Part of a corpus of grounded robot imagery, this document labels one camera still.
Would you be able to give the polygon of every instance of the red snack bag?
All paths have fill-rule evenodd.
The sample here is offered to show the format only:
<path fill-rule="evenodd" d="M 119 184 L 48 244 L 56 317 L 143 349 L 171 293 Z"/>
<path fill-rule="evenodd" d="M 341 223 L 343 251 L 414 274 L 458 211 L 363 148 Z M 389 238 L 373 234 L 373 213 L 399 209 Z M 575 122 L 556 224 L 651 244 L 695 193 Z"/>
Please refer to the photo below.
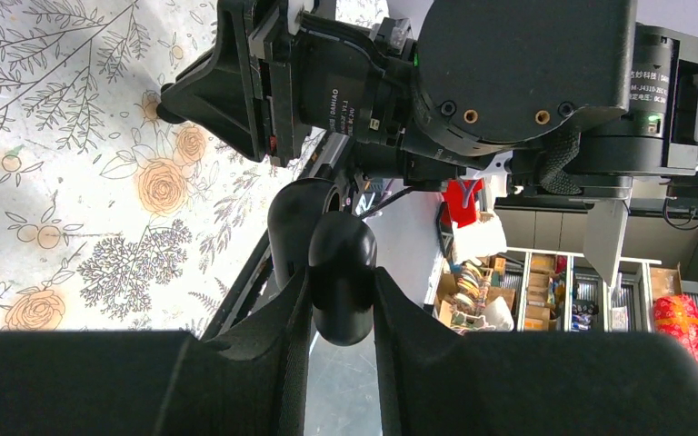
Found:
<path fill-rule="evenodd" d="M 692 297 L 674 295 L 654 303 L 656 331 L 673 336 L 698 361 L 698 311 Z"/>
<path fill-rule="evenodd" d="M 555 273 L 556 274 L 565 273 L 566 262 L 568 262 L 568 258 L 566 258 L 565 256 L 558 256 L 557 257 L 557 259 L 555 260 Z"/>
<path fill-rule="evenodd" d="M 466 192 L 466 186 L 472 188 Z M 477 221 L 477 209 L 474 204 L 474 194 L 483 189 L 483 179 L 478 181 L 455 181 L 448 183 L 448 190 L 443 193 L 448 203 L 448 213 L 456 228 L 466 227 Z"/>

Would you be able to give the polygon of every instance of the orange rose print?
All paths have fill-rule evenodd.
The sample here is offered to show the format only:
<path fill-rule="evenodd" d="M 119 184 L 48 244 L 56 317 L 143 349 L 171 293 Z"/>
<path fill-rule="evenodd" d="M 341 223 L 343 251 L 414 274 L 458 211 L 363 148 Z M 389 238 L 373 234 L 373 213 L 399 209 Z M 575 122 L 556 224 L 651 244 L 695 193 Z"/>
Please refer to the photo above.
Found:
<path fill-rule="evenodd" d="M 154 159 L 137 176 L 137 191 L 148 212 L 167 216 L 184 205 L 187 187 L 173 161 Z"/>
<path fill-rule="evenodd" d="M 156 125 L 159 122 L 159 115 L 156 114 L 156 107 L 159 105 L 159 94 L 156 91 L 146 91 L 141 97 L 140 107 L 143 116 L 143 125 L 151 123 Z"/>
<path fill-rule="evenodd" d="M 54 330 L 64 314 L 63 300 L 47 289 L 23 295 L 6 313 L 5 323 L 9 330 Z"/>
<path fill-rule="evenodd" d="M 175 163 L 184 166 L 199 162 L 206 146 L 204 132 L 199 127 L 192 124 L 184 126 L 175 139 Z"/>

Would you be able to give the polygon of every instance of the metal rack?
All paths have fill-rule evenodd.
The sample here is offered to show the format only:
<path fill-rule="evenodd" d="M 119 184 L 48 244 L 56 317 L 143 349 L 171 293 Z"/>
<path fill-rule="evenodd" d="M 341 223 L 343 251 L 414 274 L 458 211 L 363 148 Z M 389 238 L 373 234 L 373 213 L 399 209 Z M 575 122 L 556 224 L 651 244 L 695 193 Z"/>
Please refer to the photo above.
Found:
<path fill-rule="evenodd" d="M 526 305 L 528 304 L 528 282 L 531 274 L 531 259 L 534 254 L 551 254 L 566 257 L 566 299 L 563 306 L 563 331 L 570 332 L 572 329 L 572 300 L 573 300 L 573 280 L 575 277 L 580 286 L 580 297 L 582 294 L 587 300 L 597 302 L 601 308 L 600 315 L 595 320 L 595 330 L 601 332 L 611 332 L 612 308 L 627 307 L 628 328 L 631 332 L 652 332 L 652 280 L 650 268 L 652 265 L 662 264 L 660 261 L 651 259 L 637 259 L 632 257 L 620 258 L 620 268 L 622 271 L 617 276 L 614 287 L 609 287 L 606 281 L 597 276 L 594 272 L 580 272 L 577 263 L 584 259 L 582 253 L 554 252 L 549 250 L 535 250 L 526 248 L 507 249 L 508 252 L 524 254 L 523 277 L 520 279 L 520 286 L 511 286 L 518 292 L 517 297 L 517 328 L 518 332 L 524 330 L 524 320 Z M 515 274 L 515 277 L 505 279 L 505 283 L 517 283 L 515 271 L 508 271 L 508 274 Z"/>

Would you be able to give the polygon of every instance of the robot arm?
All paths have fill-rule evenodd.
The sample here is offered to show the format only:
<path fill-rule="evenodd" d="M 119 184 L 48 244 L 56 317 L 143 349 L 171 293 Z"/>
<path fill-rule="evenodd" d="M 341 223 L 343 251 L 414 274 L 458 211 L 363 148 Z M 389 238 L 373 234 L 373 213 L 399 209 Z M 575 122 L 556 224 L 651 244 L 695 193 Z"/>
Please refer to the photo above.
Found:
<path fill-rule="evenodd" d="M 318 126 L 354 138 L 351 172 L 423 190 L 498 159 L 527 193 L 619 200 L 698 167 L 698 39 L 637 25 L 633 1 L 439 0 L 417 41 L 315 3 L 220 2 L 214 49 L 159 114 L 280 165 Z M 376 267 L 342 190 L 276 196 L 282 291 L 228 330 L 0 333 L 0 434 L 301 434 L 311 320 L 341 345 L 374 328 L 384 434 L 698 434 L 698 368 L 672 339 L 450 332 Z"/>

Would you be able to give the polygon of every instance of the black cable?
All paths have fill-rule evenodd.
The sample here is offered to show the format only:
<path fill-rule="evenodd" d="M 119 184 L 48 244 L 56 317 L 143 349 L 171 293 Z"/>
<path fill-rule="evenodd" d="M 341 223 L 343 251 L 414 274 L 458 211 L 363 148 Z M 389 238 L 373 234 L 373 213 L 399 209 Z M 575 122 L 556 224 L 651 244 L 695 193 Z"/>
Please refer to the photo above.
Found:
<path fill-rule="evenodd" d="M 308 13 L 301 13 L 300 16 L 302 32 L 322 39 L 338 41 L 343 45 L 352 47 L 368 60 L 370 66 L 381 75 L 382 80 L 403 91 L 407 90 L 405 84 L 389 77 L 386 71 L 389 59 L 378 51 L 378 47 L 367 35 L 346 23 L 326 20 Z"/>
<path fill-rule="evenodd" d="M 668 203 L 669 203 L 669 202 L 670 202 L 670 199 L 669 199 L 669 198 L 665 198 L 665 199 L 664 199 L 664 203 L 663 203 L 663 218 L 664 218 L 664 221 L 667 223 L 667 225 L 673 227 L 675 230 L 683 230 L 683 231 L 685 231 L 685 232 L 694 231 L 694 230 L 697 230 L 697 229 L 698 229 L 698 215 L 697 215 L 697 211 L 696 211 L 696 210 L 693 210 L 692 208 L 689 209 L 689 213 L 690 213 L 692 216 L 689 217 L 689 219 L 686 221 L 686 223 L 683 223 L 683 224 L 676 224 L 676 223 L 673 223 L 672 221 L 670 221 L 670 215 L 668 214 L 668 210 L 667 210 L 667 209 L 668 209 Z M 685 225 L 691 223 L 692 220 L 693 220 L 694 218 L 697 219 L 697 224 L 696 224 L 696 225 L 694 225 L 694 226 L 692 226 L 692 227 L 684 227 Z"/>
<path fill-rule="evenodd" d="M 405 197 L 407 194 L 412 193 L 413 191 L 415 191 L 415 188 L 409 186 L 409 187 L 403 189 L 402 191 L 398 191 L 398 192 L 396 192 L 396 193 L 393 193 L 392 195 L 389 196 L 389 198 L 387 198 L 387 199 L 385 199 L 385 200 L 382 200 L 382 201 L 381 201 L 379 204 L 377 204 L 376 206 L 374 206 L 374 207 L 368 209 L 367 211 L 365 211 L 365 212 L 363 212 L 363 213 L 360 213 L 360 214 L 357 215 L 357 216 L 358 216 L 361 220 L 364 220 L 365 218 L 367 218 L 367 217 L 373 215 L 374 213 L 376 213 L 376 212 L 382 210 L 383 208 L 385 208 L 386 206 L 388 206 L 388 205 L 390 205 L 390 204 L 396 202 L 397 200 L 400 200 L 401 198 Z"/>

